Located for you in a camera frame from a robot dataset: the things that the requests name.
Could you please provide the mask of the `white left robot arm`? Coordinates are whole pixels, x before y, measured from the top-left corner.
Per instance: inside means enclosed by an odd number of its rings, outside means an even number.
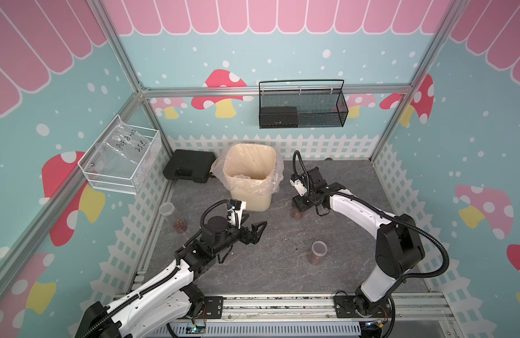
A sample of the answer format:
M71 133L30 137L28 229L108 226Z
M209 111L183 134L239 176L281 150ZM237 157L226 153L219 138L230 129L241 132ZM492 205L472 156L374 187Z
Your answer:
M205 296L194 284L233 245L257 244L267 222L235 227L214 216L175 253L173 261L141 287L109 305L97 301L85 312L76 337L145 337L157 327L197 314Z

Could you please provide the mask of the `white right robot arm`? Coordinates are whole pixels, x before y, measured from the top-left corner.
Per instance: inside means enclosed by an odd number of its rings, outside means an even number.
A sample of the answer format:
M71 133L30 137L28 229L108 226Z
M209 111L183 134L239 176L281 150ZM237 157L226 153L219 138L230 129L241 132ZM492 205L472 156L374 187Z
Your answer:
M352 307L362 317L372 316L402 284L402 277L426 256L415 224L406 214L395 215L374 207L353 195L340 183L327 184L315 167L308 173L293 173L290 184L297 191L292 198L298 213L315 208L320 215L331 211L348 218L368 235L375 245L375 266L371 274L356 289Z

